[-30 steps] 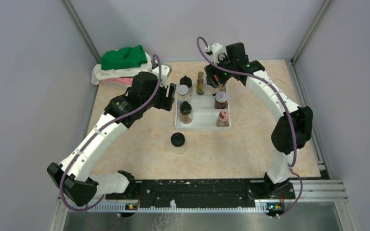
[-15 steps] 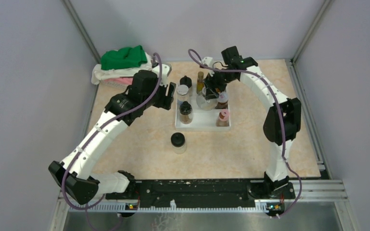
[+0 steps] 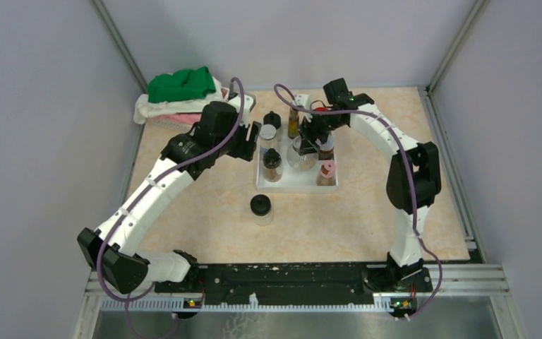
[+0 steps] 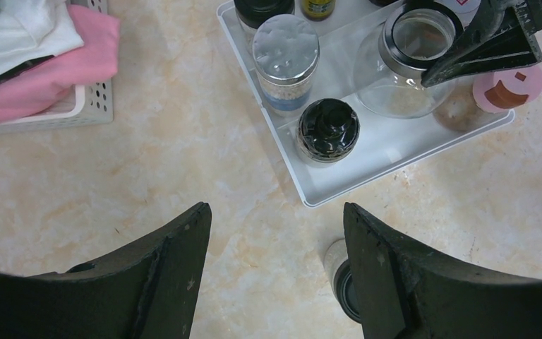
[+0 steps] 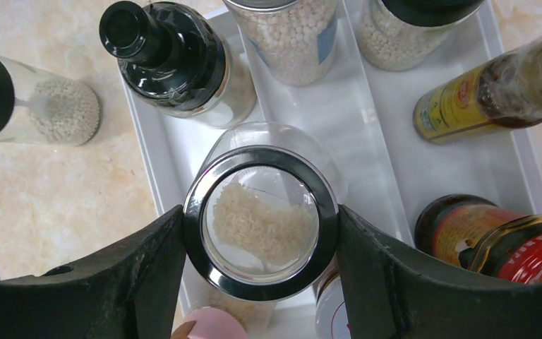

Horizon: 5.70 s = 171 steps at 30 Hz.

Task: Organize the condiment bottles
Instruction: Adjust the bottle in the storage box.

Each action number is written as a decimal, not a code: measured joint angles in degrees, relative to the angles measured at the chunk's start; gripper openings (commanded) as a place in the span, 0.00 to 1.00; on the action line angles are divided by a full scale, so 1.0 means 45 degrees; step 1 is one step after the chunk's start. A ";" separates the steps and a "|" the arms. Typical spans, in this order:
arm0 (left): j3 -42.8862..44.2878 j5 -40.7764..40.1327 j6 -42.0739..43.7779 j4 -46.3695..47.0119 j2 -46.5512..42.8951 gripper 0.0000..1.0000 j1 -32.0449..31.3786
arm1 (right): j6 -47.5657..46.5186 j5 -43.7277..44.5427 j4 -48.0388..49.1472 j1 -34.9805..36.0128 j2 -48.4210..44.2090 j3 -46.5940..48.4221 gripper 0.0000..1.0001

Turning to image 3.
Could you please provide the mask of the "black cap sesame jar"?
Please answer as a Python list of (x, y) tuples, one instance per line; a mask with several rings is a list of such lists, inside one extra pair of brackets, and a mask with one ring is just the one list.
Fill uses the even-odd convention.
[(273, 111), (269, 111), (264, 117), (263, 117), (263, 124), (269, 124), (276, 128), (276, 135), (277, 140), (282, 140), (282, 118), (278, 113), (275, 113)]

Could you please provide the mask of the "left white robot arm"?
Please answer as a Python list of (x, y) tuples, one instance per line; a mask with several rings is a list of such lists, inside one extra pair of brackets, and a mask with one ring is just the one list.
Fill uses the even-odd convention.
[(218, 158), (253, 159), (261, 127), (248, 122), (254, 106), (250, 96), (205, 105), (200, 121), (169, 139), (127, 201), (96, 229), (80, 232), (80, 249), (108, 295), (128, 295), (143, 283), (171, 282), (182, 292), (195, 288), (198, 273), (193, 256), (179, 250), (139, 254), (140, 243), (172, 200)]

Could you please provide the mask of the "pink lid spice jar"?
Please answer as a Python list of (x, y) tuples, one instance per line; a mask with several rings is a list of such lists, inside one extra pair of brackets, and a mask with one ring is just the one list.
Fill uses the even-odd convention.
[(316, 179), (318, 186), (335, 186), (336, 185), (337, 165), (334, 160), (323, 161)]

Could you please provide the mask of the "black cap glass jar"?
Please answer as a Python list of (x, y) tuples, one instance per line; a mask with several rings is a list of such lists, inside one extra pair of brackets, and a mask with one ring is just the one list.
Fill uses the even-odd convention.
[(272, 201), (265, 194), (257, 194), (250, 201), (250, 209), (255, 224), (268, 226), (273, 219)]

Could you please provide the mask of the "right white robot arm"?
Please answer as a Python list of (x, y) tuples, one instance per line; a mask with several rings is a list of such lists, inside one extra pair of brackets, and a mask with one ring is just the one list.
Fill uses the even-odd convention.
[(322, 143), (331, 132), (348, 126), (371, 142), (390, 162), (386, 194), (396, 210), (396, 238), (387, 253), (385, 280), (395, 291), (404, 291), (423, 268), (423, 231), (430, 207), (441, 192), (438, 147), (421, 143), (390, 121), (367, 94), (355, 95), (343, 78), (323, 90), (329, 108), (306, 114), (299, 133), (308, 143)]

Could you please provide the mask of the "clear lid glass jar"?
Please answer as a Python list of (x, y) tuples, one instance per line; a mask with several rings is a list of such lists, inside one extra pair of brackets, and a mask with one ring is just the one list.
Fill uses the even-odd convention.
[(318, 154), (300, 156), (297, 147), (300, 144), (300, 136), (297, 136), (287, 148), (287, 162), (291, 168), (298, 171), (306, 171), (312, 168), (318, 161)]

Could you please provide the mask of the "black grinder top jar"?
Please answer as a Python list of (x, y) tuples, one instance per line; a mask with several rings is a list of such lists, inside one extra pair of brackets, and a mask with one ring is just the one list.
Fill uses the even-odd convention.
[(268, 182), (278, 182), (282, 178), (282, 158), (274, 148), (263, 156), (263, 177)]

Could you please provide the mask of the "gold cap yellow bottle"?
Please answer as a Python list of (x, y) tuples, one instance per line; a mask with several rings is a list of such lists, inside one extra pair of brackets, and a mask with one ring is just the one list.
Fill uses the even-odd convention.
[(290, 139), (295, 139), (299, 135), (299, 125), (299, 111), (294, 108), (290, 108), (287, 124), (287, 136)]

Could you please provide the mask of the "silver perforated lid shaker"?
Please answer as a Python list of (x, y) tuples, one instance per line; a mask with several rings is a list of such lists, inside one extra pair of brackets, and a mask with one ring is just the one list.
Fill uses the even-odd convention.
[(263, 161), (264, 155), (270, 148), (276, 148), (277, 129), (271, 124), (264, 124), (259, 133), (259, 161)]

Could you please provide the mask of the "white divided plastic tray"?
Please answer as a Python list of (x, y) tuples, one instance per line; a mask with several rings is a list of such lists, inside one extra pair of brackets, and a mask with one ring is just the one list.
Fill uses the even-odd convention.
[(287, 123), (282, 123), (282, 140), (277, 141), (276, 148), (282, 158), (282, 178), (278, 182), (268, 182), (263, 177), (263, 161), (259, 161), (256, 174), (256, 186), (259, 192), (263, 193), (291, 193), (291, 194), (328, 194), (339, 188), (339, 172), (336, 173), (335, 186), (318, 186), (316, 179), (323, 161), (318, 160), (316, 164), (306, 170), (298, 171), (291, 168), (287, 162), (287, 148), (293, 139), (287, 136)]

